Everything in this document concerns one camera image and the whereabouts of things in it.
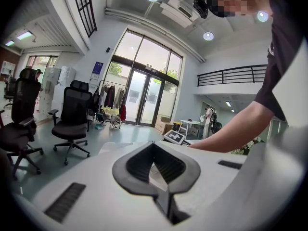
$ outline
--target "gray floor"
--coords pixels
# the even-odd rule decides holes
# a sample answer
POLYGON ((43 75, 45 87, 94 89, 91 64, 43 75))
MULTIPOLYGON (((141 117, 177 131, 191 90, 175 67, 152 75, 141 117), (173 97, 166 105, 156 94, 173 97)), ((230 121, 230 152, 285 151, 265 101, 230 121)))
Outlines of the gray floor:
MULTIPOLYGON (((105 128, 96 130, 94 129, 95 124, 96 122, 91 125, 90 131, 87 133, 88 145, 80 144, 90 152, 91 156, 97 155, 104 143, 107 142, 143 142, 162 139, 162 135, 154 128, 122 124, 121 129, 115 129, 110 128, 110 123, 107 123, 105 128)), ((68 165, 65 166, 64 156, 67 147, 59 147, 57 152, 52 149, 54 144, 65 141, 53 136, 51 134, 52 128, 52 121, 39 126, 35 134, 35 141, 31 143, 33 147, 42 147, 44 150, 44 155, 39 153, 31 155, 42 174, 37 175, 35 169, 28 165, 24 159, 17 170, 18 181, 13 182, 13 190, 18 193, 22 191, 23 196, 29 200, 48 182, 87 158, 86 153, 75 148, 68 157, 68 165)))

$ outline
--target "office chair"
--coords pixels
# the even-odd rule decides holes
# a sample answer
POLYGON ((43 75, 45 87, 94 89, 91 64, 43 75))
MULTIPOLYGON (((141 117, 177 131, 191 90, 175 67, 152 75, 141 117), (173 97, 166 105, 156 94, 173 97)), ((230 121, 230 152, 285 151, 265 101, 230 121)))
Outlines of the office chair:
POLYGON ((12 105, 11 101, 14 98, 15 86, 16 86, 16 79, 15 78, 11 78, 11 81, 9 83, 7 83, 7 85, 6 85, 6 90, 5 90, 5 94, 4 94, 4 98, 8 99, 9 103, 7 103, 4 106, 4 108, 6 106, 12 105))
POLYGON ((51 110, 48 114, 52 115, 54 128, 51 133, 60 138, 67 140, 66 143, 55 144, 53 150, 56 152, 57 146, 69 146, 64 164, 68 164, 67 156, 72 148, 76 147, 90 156, 90 152, 82 149, 78 144, 88 141, 76 141, 85 138, 87 135, 87 110, 91 102, 92 93, 89 92, 89 84, 78 80, 73 80, 70 87, 64 89, 64 102, 61 113, 61 121, 57 123, 56 113, 58 110, 51 110))
POLYGON ((15 85, 15 95, 12 104, 13 122, 0 129, 0 148, 10 152, 7 153, 7 156, 11 164, 13 164, 12 156, 18 156, 13 167, 13 178, 15 180, 17 168, 23 158, 36 168, 37 174, 41 174, 39 167, 28 156, 34 152, 39 152, 41 155, 44 154, 42 148, 33 148, 28 144, 29 141, 34 141, 34 134, 36 132, 33 112, 39 90, 40 83, 36 81, 36 70, 30 68, 23 69, 15 85))

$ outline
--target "railing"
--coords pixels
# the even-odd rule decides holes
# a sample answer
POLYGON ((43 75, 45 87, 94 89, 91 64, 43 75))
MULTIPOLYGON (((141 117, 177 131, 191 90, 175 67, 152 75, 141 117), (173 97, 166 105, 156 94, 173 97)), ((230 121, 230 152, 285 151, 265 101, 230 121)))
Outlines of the railing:
POLYGON ((267 65, 228 68, 197 75, 198 86, 263 82, 267 65))
POLYGON ((78 12, 82 21, 82 24, 87 32, 88 37, 92 35, 94 31, 97 31, 92 0, 75 0, 78 8, 78 12))

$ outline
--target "doorway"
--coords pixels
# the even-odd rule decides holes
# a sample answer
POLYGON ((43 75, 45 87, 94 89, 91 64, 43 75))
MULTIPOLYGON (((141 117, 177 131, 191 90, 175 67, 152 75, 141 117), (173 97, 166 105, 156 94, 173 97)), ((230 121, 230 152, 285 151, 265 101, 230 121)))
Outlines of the doorway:
POLYGON ((162 91, 162 80, 142 71, 132 70, 128 80, 125 123, 153 127, 162 91))

